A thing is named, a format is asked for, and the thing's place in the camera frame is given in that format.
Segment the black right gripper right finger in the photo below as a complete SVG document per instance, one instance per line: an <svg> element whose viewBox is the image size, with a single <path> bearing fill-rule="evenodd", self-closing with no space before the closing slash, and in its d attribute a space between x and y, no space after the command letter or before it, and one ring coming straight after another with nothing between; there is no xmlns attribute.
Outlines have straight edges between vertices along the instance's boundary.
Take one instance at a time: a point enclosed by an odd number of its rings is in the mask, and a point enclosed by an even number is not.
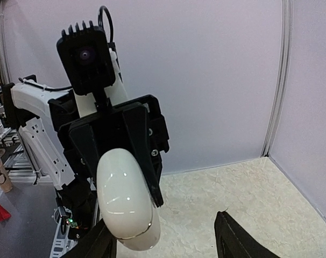
<svg viewBox="0 0 326 258"><path fill-rule="evenodd" d="M214 222L218 257L274 257L276 254L257 242L226 211L218 211Z"/></svg>

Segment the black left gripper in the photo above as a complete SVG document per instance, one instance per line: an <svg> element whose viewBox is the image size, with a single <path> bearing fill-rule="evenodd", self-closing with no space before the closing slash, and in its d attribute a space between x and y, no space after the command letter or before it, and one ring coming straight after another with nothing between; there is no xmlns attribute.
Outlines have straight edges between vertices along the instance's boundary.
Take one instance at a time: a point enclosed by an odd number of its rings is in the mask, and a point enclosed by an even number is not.
<svg viewBox="0 0 326 258"><path fill-rule="evenodd" d="M169 135L156 97L146 95L105 112L71 118L58 126L57 133L74 173L86 178L96 177L98 161L107 151L129 151L139 164L154 204L163 206L162 160L152 151L168 152Z"/></svg>

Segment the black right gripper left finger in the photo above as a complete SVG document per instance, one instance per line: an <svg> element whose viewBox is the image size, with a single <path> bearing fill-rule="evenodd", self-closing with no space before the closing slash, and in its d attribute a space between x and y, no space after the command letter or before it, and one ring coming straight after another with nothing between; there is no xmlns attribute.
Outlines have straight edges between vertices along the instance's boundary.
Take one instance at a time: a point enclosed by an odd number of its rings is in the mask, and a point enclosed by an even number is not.
<svg viewBox="0 0 326 258"><path fill-rule="evenodd" d="M68 251L65 258L115 258L117 240L103 221L99 221L78 243Z"/></svg>

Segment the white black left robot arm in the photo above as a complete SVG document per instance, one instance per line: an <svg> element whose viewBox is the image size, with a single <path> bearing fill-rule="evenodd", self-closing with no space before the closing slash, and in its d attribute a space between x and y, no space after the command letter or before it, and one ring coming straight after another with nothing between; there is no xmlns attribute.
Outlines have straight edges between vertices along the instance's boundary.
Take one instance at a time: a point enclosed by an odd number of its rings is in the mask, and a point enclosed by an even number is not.
<svg viewBox="0 0 326 258"><path fill-rule="evenodd" d="M169 135L157 98L128 99L120 78L104 91L111 109L101 115L92 94L50 88L38 84L34 75L2 86L6 118L22 138L36 172L51 178L58 204L71 211L71 224L85 231L94 214L89 179L96 178L101 155L112 149L126 149L134 156L155 205L163 204L160 153L169 151Z"/></svg>

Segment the white earbud charging case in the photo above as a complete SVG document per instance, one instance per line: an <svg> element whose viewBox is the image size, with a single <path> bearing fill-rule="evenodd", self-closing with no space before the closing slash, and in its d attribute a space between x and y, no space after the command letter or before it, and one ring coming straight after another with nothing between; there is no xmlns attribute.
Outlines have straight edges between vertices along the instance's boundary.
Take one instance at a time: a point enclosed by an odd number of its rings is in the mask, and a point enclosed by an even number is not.
<svg viewBox="0 0 326 258"><path fill-rule="evenodd" d="M115 148L101 156L96 187L102 219L122 245L141 252L159 242L157 208L142 170L128 150Z"/></svg>

